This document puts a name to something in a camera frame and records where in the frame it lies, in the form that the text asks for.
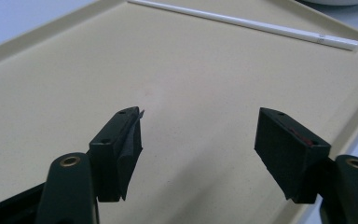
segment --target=white stick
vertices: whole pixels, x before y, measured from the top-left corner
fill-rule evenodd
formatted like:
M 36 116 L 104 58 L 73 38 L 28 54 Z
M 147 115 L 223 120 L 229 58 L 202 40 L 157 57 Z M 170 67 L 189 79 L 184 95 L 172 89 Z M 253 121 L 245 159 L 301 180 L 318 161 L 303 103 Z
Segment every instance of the white stick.
M 185 7 L 170 6 L 161 3 L 148 2 L 144 0 L 128 0 L 128 2 L 142 5 L 142 6 L 147 6 L 147 7 L 155 7 L 155 8 L 165 9 L 173 12 L 179 12 L 186 15 L 201 17 L 213 21 L 226 22 L 226 23 L 239 25 L 259 31 L 264 31 L 276 35 L 284 35 L 284 36 L 288 36 L 300 40 L 306 40 L 309 42 L 336 47 L 340 49 L 354 50 L 358 46 L 357 40 L 351 40 L 351 39 L 346 39 L 346 38 L 341 38 L 331 35 L 321 35 L 313 32 L 268 24 L 260 21 L 249 21 L 249 20 L 229 17 L 225 15 L 219 15 L 211 12 L 204 12 L 204 11 L 199 11 L 196 9 L 185 8 Z

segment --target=white object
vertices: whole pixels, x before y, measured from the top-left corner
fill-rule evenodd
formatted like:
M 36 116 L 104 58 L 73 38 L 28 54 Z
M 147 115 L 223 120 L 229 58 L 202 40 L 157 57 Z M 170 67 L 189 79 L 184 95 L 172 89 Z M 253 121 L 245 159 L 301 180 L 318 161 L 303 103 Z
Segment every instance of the white object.
M 358 0 L 303 0 L 305 2 L 311 2 L 316 4 L 328 5 L 328 6 L 353 6 L 358 5 Z
M 247 28 L 251 28 L 251 29 L 255 29 L 255 30 L 259 30 L 259 31 L 264 31 L 264 32 L 268 32 L 268 33 L 272 33 L 272 34 L 276 34 L 276 35 L 284 35 L 284 36 L 301 39 L 301 40 L 306 40 L 309 42 L 318 43 L 318 44 L 322 44 L 322 45 L 326 45 L 326 46 L 330 46 L 330 47 L 336 47 L 336 48 L 340 48 L 340 49 L 354 50 L 358 47 L 357 40 L 351 40 L 351 39 L 346 39 L 346 38 L 342 38 L 342 37 L 336 37 L 336 36 L 331 36 L 331 35 L 322 35 L 322 34 L 317 34 L 317 33 L 313 33 L 313 32 L 297 30 L 297 29 L 293 29 L 293 28 L 289 28 L 289 27 L 264 23 L 264 22 L 260 22 L 260 21 L 249 21 L 249 20 L 229 17 L 229 16 L 225 16 L 225 15 L 219 15 L 219 14 L 200 11 L 200 10 L 191 9 L 191 8 L 176 7 L 176 6 L 170 6 L 170 5 L 166 5 L 166 4 L 148 2 L 148 1 L 143 1 L 143 0 L 129 0 L 128 2 L 133 3 L 133 4 L 142 5 L 142 6 L 147 6 L 147 7 L 155 7 L 155 8 L 165 9 L 165 10 L 169 10 L 169 11 L 173 11 L 173 12 L 179 12 L 179 13 L 183 13 L 186 15 L 201 17 L 201 18 L 209 19 L 209 20 L 213 20 L 213 21 L 226 22 L 226 23 L 239 25 L 239 26 L 243 26 L 243 27 L 247 27 Z

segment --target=beige tray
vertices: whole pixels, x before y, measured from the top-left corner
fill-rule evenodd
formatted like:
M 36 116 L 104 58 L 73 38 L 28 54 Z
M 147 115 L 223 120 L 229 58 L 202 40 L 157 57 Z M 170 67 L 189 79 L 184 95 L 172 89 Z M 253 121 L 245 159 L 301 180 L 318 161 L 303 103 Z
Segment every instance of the beige tray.
M 358 40 L 293 1 L 159 2 Z M 258 109 L 297 119 L 335 158 L 358 134 L 358 50 L 98 1 L 0 47 L 0 201 L 133 105 L 145 150 L 102 223 L 296 222 L 304 207 L 253 150 Z

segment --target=black plastic mount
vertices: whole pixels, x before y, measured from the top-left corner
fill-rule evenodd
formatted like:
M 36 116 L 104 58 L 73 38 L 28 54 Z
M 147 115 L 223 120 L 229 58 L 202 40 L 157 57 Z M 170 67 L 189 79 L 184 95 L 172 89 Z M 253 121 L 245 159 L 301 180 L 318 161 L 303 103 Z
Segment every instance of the black plastic mount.
M 127 188 L 142 151 L 138 107 L 117 112 L 89 143 L 89 159 L 99 202 L 126 199 Z
M 316 165 L 328 158 L 330 145 L 283 112 L 260 108 L 255 151 L 286 199 L 314 203 Z
M 98 204 L 125 199 L 142 151 L 143 111 L 118 111 L 89 143 L 89 151 L 55 160 L 46 183 L 0 202 L 0 223 L 99 223 Z
M 358 223 L 358 157 L 328 158 L 330 145 L 288 115 L 260 108 L 255 151 L 286 199 L 314 203 L 324 224 Z

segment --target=tray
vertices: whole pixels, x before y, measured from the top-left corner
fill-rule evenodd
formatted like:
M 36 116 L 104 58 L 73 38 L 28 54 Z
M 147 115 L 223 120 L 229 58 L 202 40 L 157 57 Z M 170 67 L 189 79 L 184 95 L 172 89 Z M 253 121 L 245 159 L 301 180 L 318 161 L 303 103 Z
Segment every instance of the tray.
M 144 151 L 126 202 L 102 223 L 296 223 L 254 151 L 259 107 L 333 145 L 358 136 L 358 50 L 317 45 L 122 1 L 97 1 L 0 47 L 0 201 L 86 152 L 118 110 L 138 105 Z M 358 40 L 295 1 L 161 0 Z

